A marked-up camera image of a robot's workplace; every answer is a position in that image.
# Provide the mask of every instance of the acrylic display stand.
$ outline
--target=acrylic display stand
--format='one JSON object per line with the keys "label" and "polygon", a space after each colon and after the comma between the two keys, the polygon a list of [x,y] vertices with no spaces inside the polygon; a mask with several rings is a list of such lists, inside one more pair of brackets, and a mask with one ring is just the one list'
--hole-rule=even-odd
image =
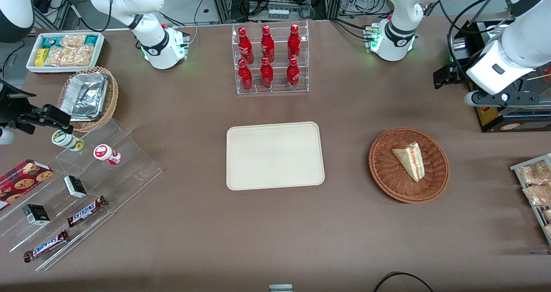
{"label": "acrylic display stand", "polygon": [[[528,187],[528,185],[526,184],[526,181],[522,178],[519,170],[523,166],[532,165],[534,163],[541,162],[541,161],[544,161],[545,164],[547,164],[547,167],[549,168],[549,170],[551,170],[551,153],[543,155],[543,156],[539,156],[539,157],[536,157],[532,160],[529,160],[529,161],[517,164],[515,166],[509,167],[510,170],[515,172],[515,174],[518,178],[518,182],[520,182],[520,184],[522,186],[522,192],[524,192],[525,194],[526,194],[526,188]],[[548,210],[548,209],[551,209],[551,206],[533,206],[532,205],[532,209],[534,210],[534,213],[536,214],[536,218],[538,219],[539,225],[542,227],[542,229],[543,229],[543,227],[545,227],[545,225],[551,224],[550,222],[548,222],[545,219],[545,216],[543,215],[543,212]],[[545,237],[547,238],[547,243],[549,243],[549,245],[551,245],[551,237],[549,237],[546,233],[544,233],[544,234],[545,234]]]}
{"label": "acrylic display stand", "polygon": [[[298,58],[298,67],[300,69],[299,74],[299,86],[296,90],[287,89],[287,67],[289,67],[289,59],[287,57],[287,40],[291,33],[291,25],[297,24],[299,26],[300,36],[300,56]],[[232,49],[234,56],[234,70],[235,70],[235,84],[238,94],[270,94],[270,93],[295,93],[295,92],[307,92],[310,88],[309,85],[309,32],[308,23],[302,22],[275,22],[270,23],[270,32],[274,38],[275,44],[275,61],[272,63],[274,70],[274,85],[270,90],[267,90],[262,86],[262,78],[260,76],[260,67],[262,66],[262,49],[260,47],[260,41],[262,40],[262,28],[256,24],[239,24],[232,27]],[[248,68],[252,73],[252,91],[245,92],[239,82],[238,75],[238,60],[241,58],[239,52],[239,35],[237,33],[238,28],[245,27],[247,29],[247,36],[252,43],[252,54],[254,55],[254,63],[248,65]]]}
{"label": "acrylic display stand", "polygon": [[[115,120],[96,127],[82,137],[84,149],[79,152],[65,149],[49,163],[54,175],[42,187],[19,198],[0,213],[2,243],[10,252],[20,255],[21,263],[26,251],[33,250],[67,230],[68,243],[57,245],[52,251],[43,253],[29,263],[36,271],[49,269],[162,172],[129,134],[130,131]],[[121,162],[113,166],[95,159],[93,151],[101,143],[110,145],[120,153]],[[86,197],[69,195],[63,182],[68,174],[80,178],[88,191]],[[67,218],[102,195],[108,205],[69,228]],[[29,224],[22,211],[26,204],[44,206],[51,221],[42,227]]]}

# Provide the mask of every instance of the coca-cola bottle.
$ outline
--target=coca-cola bottle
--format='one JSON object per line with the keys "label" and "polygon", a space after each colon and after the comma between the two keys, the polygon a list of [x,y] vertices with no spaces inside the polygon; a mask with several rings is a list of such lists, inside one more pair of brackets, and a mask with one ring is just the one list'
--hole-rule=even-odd
{"label": "coca-cola bottle", "polygon": [[244,59],[239,59],[239,81],[241,82],[241,87],[245,92],[252,91],[252,74],[249,68],[247,67],[247,63]]}
{"label": "coca-cola bottle", "polygon": [[291,25],[291,35],[289,35],[289,40],[287,40],[287,57],[289,60],[296,57],[299,58],[300,55],[300,36],[299,36],[299,26],[296,24]]}
{"label": "coca-cola bottle", "polygon": [[262,58],[262,67],[260,67],[260,74],[262,75],[262,86],[269,90],[274,84],[274,70],[270,65],[270,60],[267,56]]}
{"label": "coca-cola bottle", "polygon": [[291,58],[289,60],[289,67],[287,67],[287,88],[289,90],[296,90],[299,86],[299,66],[297,66],[297,58]]}
{"label": "coca-cola bottle", "polygon": [[239,33],[239,52],[241,57],[244,58],[248,64],[254,63],[254,56],[252,55],[252,43],[247,37],[247,30],[244,27],[238,29]]}
{"label": "coca-cola bottle", "polygon": [[276,50],[274,47],[274,38],[270,34],[270,26],[262,26],[262,40],[260,41],[262,46],[262,56],[266,56],[270,62],[276,60]]}

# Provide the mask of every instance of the table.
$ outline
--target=table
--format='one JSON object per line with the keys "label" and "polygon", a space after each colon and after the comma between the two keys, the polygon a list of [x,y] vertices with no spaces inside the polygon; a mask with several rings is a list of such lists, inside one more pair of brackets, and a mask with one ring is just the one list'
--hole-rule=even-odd
{"label": "table", "polygon": [[[115,118],[164,172],[45,273],[0,245],[1,290],[371,291],[399,270],[435,291],[548,291],[549,258],[529,252],[549,247],[508,166],[550,152],[551,134],[480,133],[463,86],[433,89],[447,57],[443,18],[424,20],[399,62],[366,54],[328,21],[309,26],[310,92],[276,97],[236,94],[229,25],[201,27],[189,60],[166,71],[142,58],[130,31],[106,31]],[[29,73],[24,90],[53,103],[66,79]],[[226,187],[230,127],[297,121],[319,125],[323,184]],[[449,158],[433,202],[395,201],[368,172],[372,141],[400,126],[425,131]],[[51,161],[61,151],[51,133],[17,133],[0,170]]]}

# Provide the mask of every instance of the wicker basket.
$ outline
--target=wicker basket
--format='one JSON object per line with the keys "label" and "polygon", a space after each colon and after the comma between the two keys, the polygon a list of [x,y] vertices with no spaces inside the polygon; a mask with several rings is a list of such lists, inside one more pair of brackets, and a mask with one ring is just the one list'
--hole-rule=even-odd
{"label": "wicker basket", "polygon": [[[415,182],[392,153],[392,149],[417,141],[423,155],[425,177]],[[449,163],[434,139],[408,127],[387,130],[379,135],[369,150],[369,169],[375,182],[388,195],[409,204],[430,202],[446,188]]]}
{"label": "wicker basket", "polygon": [[[87,133],[88,131],[91,131],[93,128],[107,123],[112,118],[113,114],[115,113],[115,108],[117,107],[117,98],[118,98],[117,80],[113,78],[113,75],[109,72],[109,70],[103,67],[94,67],[83,71],[79,71],[73,76],[82,75],[82,74],[91,74],[93,72],[101,72],[102,74],[105,74],[106,76],[108,76],[109,83],[107,85],[107,93],[105,94],[105,102],[104,102],[102,117],[95,122],[71,122],[71,125],[73,125],[74,129],[82,133]],[[67,90],[67,85],[69,84],[69,80],[65,82],[65,86],[63,86],[63,89],[61,90],[61,94],[57,99],[57,108],[61,107],[61,102],[65,97],[65,90]]]}

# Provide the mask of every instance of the red cookie box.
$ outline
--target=red cookie box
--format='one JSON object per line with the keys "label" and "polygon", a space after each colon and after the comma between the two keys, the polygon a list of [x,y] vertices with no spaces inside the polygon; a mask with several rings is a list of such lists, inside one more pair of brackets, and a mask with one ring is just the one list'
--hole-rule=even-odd
{"label": "red cookie box", "polygon": [[0,210],[6,208],[53,175],[49,166],[25,160],[0,176]]}

